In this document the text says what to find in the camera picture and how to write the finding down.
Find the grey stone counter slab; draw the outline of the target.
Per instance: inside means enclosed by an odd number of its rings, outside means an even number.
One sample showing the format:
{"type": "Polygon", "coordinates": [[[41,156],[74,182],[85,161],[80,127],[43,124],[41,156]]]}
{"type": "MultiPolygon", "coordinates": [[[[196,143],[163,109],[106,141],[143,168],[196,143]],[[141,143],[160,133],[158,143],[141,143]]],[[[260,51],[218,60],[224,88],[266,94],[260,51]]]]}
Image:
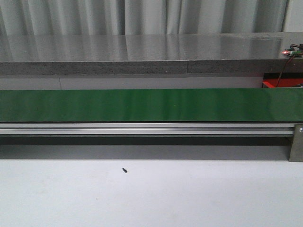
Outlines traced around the grey stone counter slab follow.
{"type": "Polygon", "coordinates": [[[301,32],[183,35],[11,35],[1,75],[299,73],[283,50],[301,32]]]}

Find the green conveyor belt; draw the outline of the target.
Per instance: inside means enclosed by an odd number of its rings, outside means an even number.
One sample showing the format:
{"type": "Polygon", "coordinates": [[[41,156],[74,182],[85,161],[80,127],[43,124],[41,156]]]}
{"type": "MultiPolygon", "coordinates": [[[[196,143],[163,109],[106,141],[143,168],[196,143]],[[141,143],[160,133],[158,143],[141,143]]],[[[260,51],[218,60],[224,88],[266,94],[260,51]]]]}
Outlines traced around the green conveyor belt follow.
{"type": "Polygon", "coordinates": [[[3,90],[2,122],[301,122],[300,88],[3,90]]]}

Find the red bin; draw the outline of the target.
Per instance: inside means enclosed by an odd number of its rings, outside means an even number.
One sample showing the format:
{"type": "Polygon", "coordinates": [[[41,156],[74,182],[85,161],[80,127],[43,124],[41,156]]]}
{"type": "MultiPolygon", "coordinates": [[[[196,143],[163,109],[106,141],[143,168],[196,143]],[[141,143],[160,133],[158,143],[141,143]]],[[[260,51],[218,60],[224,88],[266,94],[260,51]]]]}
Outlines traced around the red bin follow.
{"type": "Polygon", "coordinates": [[[302,73],[283,73],[279,79],[279,73],[265,73],[262,81],[262,88],[275,87],[302,87],[302,73]]]}

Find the green circuit board red LED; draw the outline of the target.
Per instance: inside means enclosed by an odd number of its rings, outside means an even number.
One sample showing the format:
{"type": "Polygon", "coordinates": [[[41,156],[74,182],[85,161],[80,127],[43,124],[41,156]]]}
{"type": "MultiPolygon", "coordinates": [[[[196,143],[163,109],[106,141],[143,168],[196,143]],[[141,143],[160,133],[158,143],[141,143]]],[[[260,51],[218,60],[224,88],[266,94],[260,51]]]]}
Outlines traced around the green circuit board red LED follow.
{"type": "Polygon", "coordinates": [[[291,44],[289,48],[282,51],[282,54],[290,57],[301,57],[303,55],[303,44],[291,44]]]}

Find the grey pleated curtain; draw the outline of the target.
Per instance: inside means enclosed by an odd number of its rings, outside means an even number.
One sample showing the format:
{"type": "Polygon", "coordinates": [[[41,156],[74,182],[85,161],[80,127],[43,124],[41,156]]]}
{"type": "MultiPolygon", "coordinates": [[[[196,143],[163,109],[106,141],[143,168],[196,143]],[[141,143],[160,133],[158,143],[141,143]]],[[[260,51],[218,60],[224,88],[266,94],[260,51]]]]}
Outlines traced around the grey pleated curtain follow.
{"type": "Polygon", "coordinates": [[[2,35],[281,32],[286,0],[3,0],[2,35]]]}

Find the aluminium conveyor side rail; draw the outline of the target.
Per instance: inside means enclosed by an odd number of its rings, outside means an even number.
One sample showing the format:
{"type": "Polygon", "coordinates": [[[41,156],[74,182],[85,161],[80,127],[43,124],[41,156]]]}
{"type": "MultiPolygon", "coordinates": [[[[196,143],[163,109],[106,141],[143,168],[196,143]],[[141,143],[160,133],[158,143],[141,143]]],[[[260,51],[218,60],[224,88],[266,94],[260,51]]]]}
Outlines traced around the aluminium conveyor side rail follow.
{"type": "Polygon", "coordinates": [[[2,123],[2,136],[290,136],[298,123],[2,123]]]}

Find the steel conveyor support bracket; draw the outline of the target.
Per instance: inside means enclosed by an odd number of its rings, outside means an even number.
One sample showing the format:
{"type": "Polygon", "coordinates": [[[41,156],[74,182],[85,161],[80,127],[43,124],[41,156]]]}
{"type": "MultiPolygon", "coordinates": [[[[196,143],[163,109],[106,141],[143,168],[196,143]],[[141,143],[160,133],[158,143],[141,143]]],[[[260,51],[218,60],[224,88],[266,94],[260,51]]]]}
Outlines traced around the steel conveyor support bracket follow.
{"type": "Polygon", "coordinates": [[[289,156],[290,162],[303,161],[303,125],[296,124],[289,156]]]}

